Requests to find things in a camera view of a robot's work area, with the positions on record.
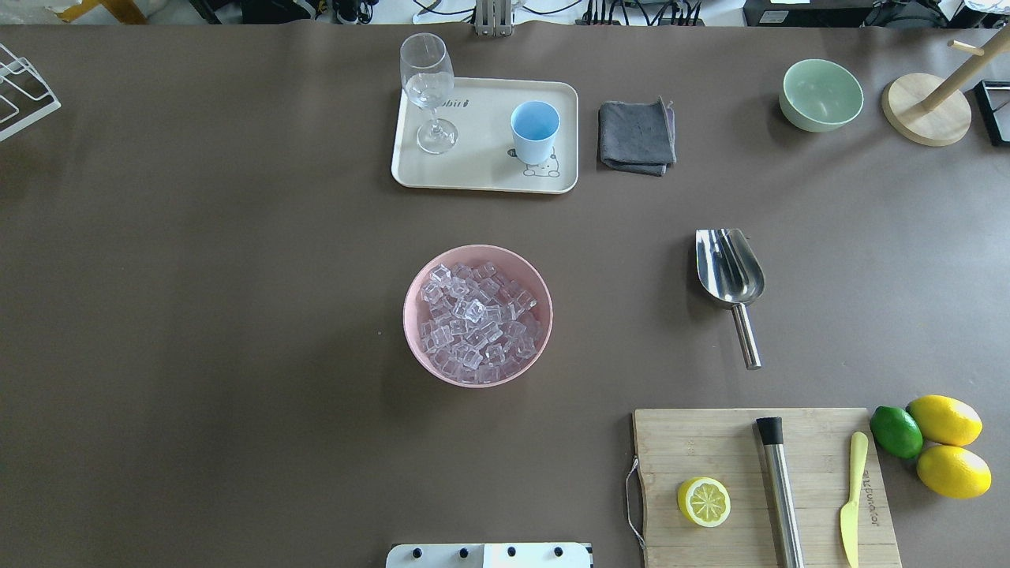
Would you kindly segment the pink bowl of ice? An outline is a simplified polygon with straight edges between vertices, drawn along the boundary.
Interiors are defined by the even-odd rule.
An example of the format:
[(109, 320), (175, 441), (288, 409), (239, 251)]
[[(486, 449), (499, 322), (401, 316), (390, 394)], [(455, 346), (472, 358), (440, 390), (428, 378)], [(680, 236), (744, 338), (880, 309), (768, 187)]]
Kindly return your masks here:
[(409, 349), (433, 376), (486, 388), (533, 367), (552, 317), (552, 296), (531, 263), (509, 249), (465, 245), (417, 274), (402, 323)]

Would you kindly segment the stainless steel ice scoop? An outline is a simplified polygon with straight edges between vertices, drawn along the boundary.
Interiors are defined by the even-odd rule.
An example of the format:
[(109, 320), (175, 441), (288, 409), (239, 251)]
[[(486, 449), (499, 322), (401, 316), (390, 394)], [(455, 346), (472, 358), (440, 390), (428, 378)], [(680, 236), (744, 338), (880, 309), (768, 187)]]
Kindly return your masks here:
[(746, 235), (741, 229), (699, 229), (695, 248), (702, 287), (735, 317), (746, 369), (761, 369), (748, 305), (764, 291), (765, 276)]

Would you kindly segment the light blue plastic cup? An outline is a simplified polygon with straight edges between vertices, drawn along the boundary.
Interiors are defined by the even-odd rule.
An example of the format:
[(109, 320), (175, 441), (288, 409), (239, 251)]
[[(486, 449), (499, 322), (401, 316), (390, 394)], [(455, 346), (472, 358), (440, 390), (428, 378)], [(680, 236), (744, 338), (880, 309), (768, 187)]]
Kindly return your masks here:
[(510, 115), (517, 159), (531, 166), (548, 161), (559, 127), (560, 115), (552, 104), (540, 100), (519, 104)]

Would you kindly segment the wooden cup tree stand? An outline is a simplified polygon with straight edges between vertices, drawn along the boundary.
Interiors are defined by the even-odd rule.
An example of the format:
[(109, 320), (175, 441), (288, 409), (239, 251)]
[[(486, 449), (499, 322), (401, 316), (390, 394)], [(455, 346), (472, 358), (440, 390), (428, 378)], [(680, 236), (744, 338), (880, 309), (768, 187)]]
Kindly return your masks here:
[(1006, 53), (1008, 44), (1007, 26), (981, 46), (949, 40), (946, 46), (969, 58), (945, 78), (913, 73), (892, 80), (881, 93), (881, 110), (888, 123), (906, 139), (927, 147), (962, 140), (971, 125), (971, 108), (960, 88), (996, 55)]

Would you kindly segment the folded grey cloth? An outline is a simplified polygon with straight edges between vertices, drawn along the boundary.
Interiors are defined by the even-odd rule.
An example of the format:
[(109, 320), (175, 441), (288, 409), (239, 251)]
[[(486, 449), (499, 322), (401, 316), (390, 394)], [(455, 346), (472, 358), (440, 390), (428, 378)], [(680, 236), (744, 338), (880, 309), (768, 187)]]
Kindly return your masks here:
[(661, 177), (677, 163), (671, 102), (606, 101), (599, 122), (600, 159), (609, 168)]

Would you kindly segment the clear wine glass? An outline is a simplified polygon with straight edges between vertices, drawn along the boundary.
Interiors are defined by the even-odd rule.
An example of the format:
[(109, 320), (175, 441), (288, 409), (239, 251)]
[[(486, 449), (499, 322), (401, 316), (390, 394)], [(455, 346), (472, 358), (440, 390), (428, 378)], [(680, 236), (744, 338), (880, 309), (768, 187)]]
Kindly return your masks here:
[(457, 127), (437, 115), (437, 108), (450, 99), (454, 90), (454, 71), (444, 41), (429, 32), (407, 37), (399, 50), (399, 65), (406, 97), (430, 113), (425, 124), (418, 127), (419, 147), (433, 155), (450, 151), (457, 143)]

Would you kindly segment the bamboo cutting board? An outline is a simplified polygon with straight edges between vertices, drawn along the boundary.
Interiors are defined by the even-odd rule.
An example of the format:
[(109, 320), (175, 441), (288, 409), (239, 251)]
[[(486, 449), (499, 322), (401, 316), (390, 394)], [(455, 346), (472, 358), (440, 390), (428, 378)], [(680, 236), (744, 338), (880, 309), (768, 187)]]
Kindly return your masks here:
[[(855, 432), (870, 433), (868, 409), (636, 409), (647, 567), (782, 566), (760, 417), (782, 420), (806, 566), (847, 565), (840, 508), (849, 496), (849, 443)], [(677, 489), (696, 476), (728, 489), (730, 517), (717, 528), (679, 511)]]

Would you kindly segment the halved lemon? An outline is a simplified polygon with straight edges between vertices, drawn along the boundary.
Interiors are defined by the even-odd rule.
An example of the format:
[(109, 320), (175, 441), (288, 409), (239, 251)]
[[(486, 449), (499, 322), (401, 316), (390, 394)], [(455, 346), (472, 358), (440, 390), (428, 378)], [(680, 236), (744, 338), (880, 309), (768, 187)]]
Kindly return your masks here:
[(688, 520), (704, 528), (724, 524), (731, 513), (728, 489), (709, 476), (695, 476), (682, 482), (677, 490), (677, 504)]

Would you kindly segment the pale green bowl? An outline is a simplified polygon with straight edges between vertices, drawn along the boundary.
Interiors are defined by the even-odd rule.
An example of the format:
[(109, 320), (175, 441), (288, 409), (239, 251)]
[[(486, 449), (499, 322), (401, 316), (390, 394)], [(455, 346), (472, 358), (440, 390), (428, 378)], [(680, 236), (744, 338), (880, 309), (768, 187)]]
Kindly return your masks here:
[(851, 72), (827, 60), (794, 62), (778, 96), (787, 121), (809, 133), (827, 133), (854, 120), (863, 108), (862, 87)]

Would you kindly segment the yellow plastic knife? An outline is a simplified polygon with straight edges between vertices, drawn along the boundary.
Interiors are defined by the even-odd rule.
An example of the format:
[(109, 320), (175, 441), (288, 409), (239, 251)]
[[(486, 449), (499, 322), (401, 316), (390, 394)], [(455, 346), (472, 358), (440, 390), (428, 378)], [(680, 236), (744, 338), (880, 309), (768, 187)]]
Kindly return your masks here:
[(869, 439), (865, 432), (854, 432), (849, 439), (847, 500), (838, 513), (840, 539), (848, 567), (858, 567), (858, 508), (868, 449)]

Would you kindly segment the green lime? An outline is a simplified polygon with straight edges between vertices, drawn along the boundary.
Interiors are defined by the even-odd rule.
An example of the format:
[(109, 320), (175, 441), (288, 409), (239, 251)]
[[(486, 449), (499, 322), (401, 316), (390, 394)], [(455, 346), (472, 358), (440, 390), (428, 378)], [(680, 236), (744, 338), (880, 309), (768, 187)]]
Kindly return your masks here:
[(922, 452), (923, 434), (905, 409), (878, 406), (870, 418), (870, 431), (877, 445), (896, 458), (915, 459)]

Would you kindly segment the upper whole yellow lemon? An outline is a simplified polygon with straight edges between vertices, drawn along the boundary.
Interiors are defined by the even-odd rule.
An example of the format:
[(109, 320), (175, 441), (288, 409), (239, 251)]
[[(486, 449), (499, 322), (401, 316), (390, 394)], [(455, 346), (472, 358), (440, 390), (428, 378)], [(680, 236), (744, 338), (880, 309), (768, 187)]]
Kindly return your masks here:
[(924, 439), (942, 445), (963, 448), (982, 432), (982, 418), (977, 410), (953, 397), (924, 395), (912, 400), (906, 411), (919, 425)]

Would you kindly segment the whole yellow lemon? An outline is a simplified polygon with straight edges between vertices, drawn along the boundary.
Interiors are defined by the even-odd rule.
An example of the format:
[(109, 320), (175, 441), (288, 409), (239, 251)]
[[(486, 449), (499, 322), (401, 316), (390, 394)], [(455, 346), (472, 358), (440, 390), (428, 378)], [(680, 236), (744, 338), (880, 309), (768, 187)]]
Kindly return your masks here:
[(982, 432), (982, 418), (977, 410), (953, 397), (924, 395), (912, 400), (906, 411), (919, 425), (924, 439), (942, 445), (963, 448)]
[(949, 445), (924, 450), (916, 472), (927, 488), (950, 499), (974, 499), (992, 484), (987, 461), (971, 450)]

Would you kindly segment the lower whole yellow lemon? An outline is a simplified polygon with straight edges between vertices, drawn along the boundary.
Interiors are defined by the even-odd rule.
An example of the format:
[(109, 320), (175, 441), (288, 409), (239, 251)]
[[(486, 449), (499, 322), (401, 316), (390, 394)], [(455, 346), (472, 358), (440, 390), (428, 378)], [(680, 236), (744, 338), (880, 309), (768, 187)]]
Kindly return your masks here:
[(950, 499), (974, 499), (992, 484), (987, 461), (971, 450), (949, 445), (924, 450), (916, 472), (927, 488)]

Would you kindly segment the black framed glass tray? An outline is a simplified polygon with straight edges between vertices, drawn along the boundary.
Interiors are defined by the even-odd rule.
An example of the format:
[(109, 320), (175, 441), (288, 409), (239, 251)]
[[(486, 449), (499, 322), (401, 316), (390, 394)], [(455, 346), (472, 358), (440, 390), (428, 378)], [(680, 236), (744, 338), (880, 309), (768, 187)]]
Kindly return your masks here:
[(989, 143), (1009, 147), (1009, 80), (980, 80), (973, 93)]

